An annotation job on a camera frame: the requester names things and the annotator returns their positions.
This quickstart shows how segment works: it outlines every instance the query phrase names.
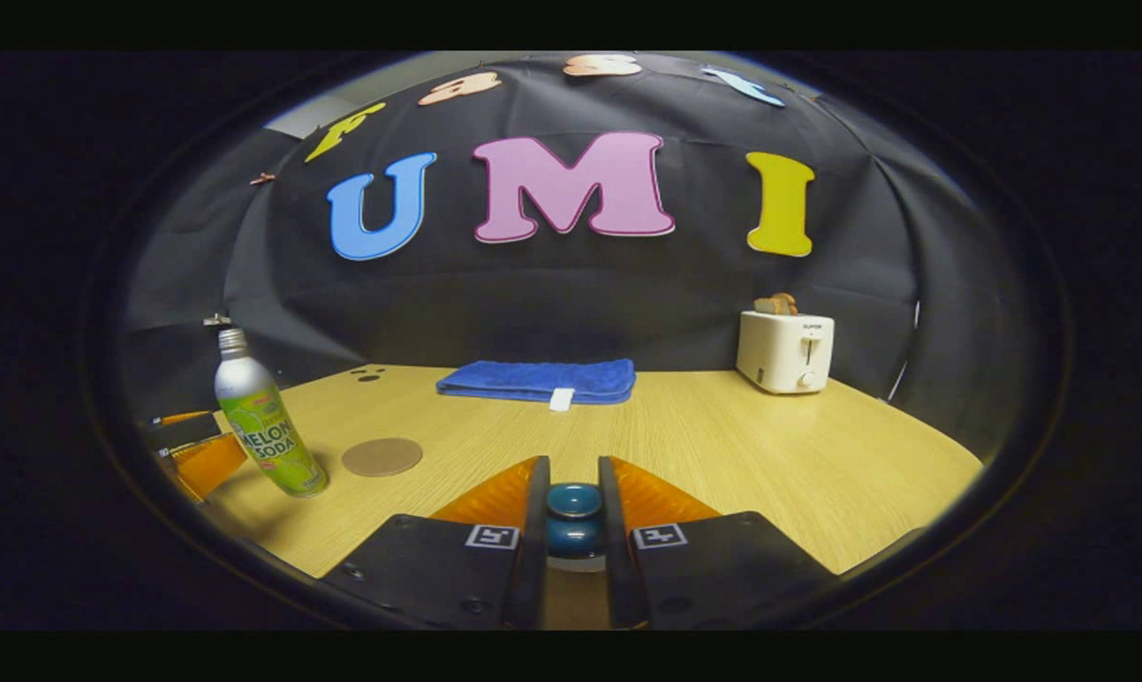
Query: yellow letter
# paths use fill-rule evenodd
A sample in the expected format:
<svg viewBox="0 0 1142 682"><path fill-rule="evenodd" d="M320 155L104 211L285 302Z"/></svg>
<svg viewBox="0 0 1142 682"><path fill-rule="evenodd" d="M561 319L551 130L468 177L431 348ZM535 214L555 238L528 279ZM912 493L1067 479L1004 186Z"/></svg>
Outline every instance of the yellow letter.
<svg viewBox="0 0 1142 682"><path fill-rule="evenodd" d="M748 163L761 171L761 224L748 233L748 247L783 256L811 251L806 235L806 183L814 172L794 159L750 152Z"/></svg>
<svg viewBox="0 0 1142 682"><path fill-rule="evenodd" d="M492 87L499 86L499 83L501 81L496 78L494 72L476 73L466 78L442 82L440 86L433 87L431 95L424 96L424 99L419 99L419 105L420 107L427 107L428 104L443 103L445 99L451 99L458 95L474 95L476 91L491 90Z"/></svg>
<svg viewBox="0 0 1142 682"><path fill-rule="evenodd" d="M373 104L372 107L365 109L362 112L356 112L353 115L347 117L345 120L332 125L331 128L328 129L328 134L323 136L323 141L319 143L319 146L316 146L314 151L311 152L311 155L306 158L306 161L303 162L311 163L312 159L323 154L323 152L328 152L331 147L336 146L336 144L340 144L343 136L352 133L352 130L360 125L360 121L364 120L364 117L368 117L372 112L379 112L384 106L385 103Z"/></svg>
<svg viewBox="0 0 1142 682"><path fill-rule="evenodd" d="M640 73L643 66L633 64L635 57L628 55L579 55L568 59L563 73L568 75L630 75Z"/></svg>

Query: orange letter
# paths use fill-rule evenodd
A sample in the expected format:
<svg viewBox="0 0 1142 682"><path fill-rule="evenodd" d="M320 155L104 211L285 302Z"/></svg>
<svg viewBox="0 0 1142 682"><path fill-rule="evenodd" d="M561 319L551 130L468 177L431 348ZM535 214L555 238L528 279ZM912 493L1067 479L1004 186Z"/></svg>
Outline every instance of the orange letter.
<svg viewBox="0 0 1142 682"><path fill-rule="evenodd" d="M492 87L499 86L499 83L501 81L496 78L494 72L476 73L466 78L459 78L433 87L431 95L424 96L424 99L419 99L419 105L420 107L427 107L428 104L443 103L445 99L451 99L458 95L474 95L476 91L491 90Z"/></svg>
<svg viewBox="0 0 1142 682"><path fill-rule="evenodd" d="M568 75L630 75L640 73L643 66L635 64L628 55L579 55L568 59L563 73Z"/></svg>
<svg viewBox="0 0 1142 682"><path fill-rule="evenodd" d="M364 117L368 117L372 112L379 112L383 107L385 107L385 103L373 104L372 107L365 109L362 112L356 112L353 115L347 117L345 120L332 125L331 128L328 129L328 134L324 135L323 141L319 143L319 146L311 152L311 155L307 157L303 163L311 163L311 159L315 159L317 155L324 154L324 152L331 150L331 147L336 146L336 144L340 144L343 136L352 133L352 130L360 125L360 121L364 120Z"/></svg>

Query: orange object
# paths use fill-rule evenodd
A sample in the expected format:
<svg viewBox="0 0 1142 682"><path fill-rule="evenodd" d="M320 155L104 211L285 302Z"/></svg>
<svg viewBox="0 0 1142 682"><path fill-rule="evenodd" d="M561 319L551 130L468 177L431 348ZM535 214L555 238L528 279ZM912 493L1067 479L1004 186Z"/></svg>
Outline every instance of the orange object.
<svg viewBox="0 0 1142 682"><path fill-rule="evenodd" d="M243 460L247 454L239 447L233 433L225 433L207 441L200 441L194 446L180 448L172 452L171 457L176 462L176 470L180 474L180 483L188 488L199 499L204 499L208 494L219 487L224 480L228 479Z"/></svg>
<svg viewBox="0 0 1142 682"><path fill-rule="evenodd" d="M722 515L649 471L617 457L609 460L618 480L618 496L622 499L626 535L635 528L686 523Z"/></svg>
<svg viewBox="0 0 1142 682"><path fill-rule="evenodd" d="M164 416L164 418L161 418L160 422L163 423L163 426L168 426L168 424L185 422L185 419L198 418L198 416L203 416L203 415L208 415L208 411L202 410L199 411L199 414L174 414L171 416Z"/></svg>
<svg viewBox="0 0 1142 682"><path fill-rule="evenodd" d="M528 458L492 475L432 514L432 519L523 528L524 511L529 505L529 479L536 464L537 457Z"/></svg>

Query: foam letter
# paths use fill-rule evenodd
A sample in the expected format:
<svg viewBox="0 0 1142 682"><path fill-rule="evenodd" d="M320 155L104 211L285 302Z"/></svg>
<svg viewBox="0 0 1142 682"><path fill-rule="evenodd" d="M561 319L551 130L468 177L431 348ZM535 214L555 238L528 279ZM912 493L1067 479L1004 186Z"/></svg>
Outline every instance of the foam letter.
<svg viewBox="0 0 1142 682"><path fill-rule="evenodd" d="M654 236L675 228L659 206L654 152L662 139L646 133L598 136L576 166L532 137L488 142L474 158L488 163L488 219L475 228L477 241L522 241L537 234L537 220L524 217L522 191L558 233L570 232L593 191L601 188L601 211L588 220L594 232L616 236Z"/></svg>
<svg viewBox="0 0 1142 682"><path fill-rule="evenodd" d="M496 78L494 72L476 73L433 87L429 95L425 95L423 99L419 99L419 105L420 107L427 107L428 104L443 103L445 99L453 99L453 97L459 95L474 95L476 91L491 90L492 87L501 86L501 83Z"/></svg>
<svg viewBox="0 0 1142 682"><path fill-rule="evenodd" d="M356 175L328 191L331 202L331 246L349 260L381 258L402 249L411 241L424 222L424 169L436 154L424 152L399 159L386 167L394 178L394 219L380 230L364 230L364 188L373 182L371 174Z"/></svg>
<svg viewBox="0 0 1142 682"><path fill-rule="evenodd" d="M805 256L811 251L806 235L806 183L814 171L794 159L750 152L748 163L761 171L761 224L748 233L748 247L767 254Z"/></svg>
<svg viewBox="0 0 1142 682"><path fill-rule="evenodd" d="M353 115L347 117L345 120L332 125L331 128L328 129L328 134L324 135L323 141L319 143L319 146L316 146L314 151L311 152L311 155L306 158L306 161L303 162L311 163L312 159L315 159L320 154L324 154L324 152L331 150L331 147L336 146L336 144L340 144L343 136L352 133L352 130L360 125L360 121L364 120L364 117L368 117L372 112L379 112L383 107L385 107L385 103L373 104L372 107L364 109L362 112L356 112Z"/></svg>
<svg viewBox="0 0 1142 682"><path fill-rule="evenodd" d="M753 99L761 99L762 103L772 104L774 107L783 107L786 105L786 103L782 103L782 101L778 99L778 97L765 94L764 87L758 86L756 82L741 79L734 73L719 72L719 70L701 70L701 72L722 78L723 82L727 83L727 86L733 87L735 90L743 91L745 95L751 97Z"/></svg>
<svg viewBox="0 0 1142 682"><path fill-rule="evenodd" d="M628 55L579 55L568 59L563 73L568 75L630 75L643 66Z"/></svg>

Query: bottle label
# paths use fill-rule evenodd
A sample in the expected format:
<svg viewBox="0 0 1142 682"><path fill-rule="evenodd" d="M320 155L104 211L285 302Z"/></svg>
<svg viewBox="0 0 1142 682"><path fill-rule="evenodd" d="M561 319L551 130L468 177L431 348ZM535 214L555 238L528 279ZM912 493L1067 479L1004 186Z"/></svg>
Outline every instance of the bottle label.
<svg viewBox="0 0 1142 682"><path fill-rule="evenodd" d="M242 449L283 491L314 496L325 488L328 475L295 431L275 388L220 399L219 404Z"/></svg>

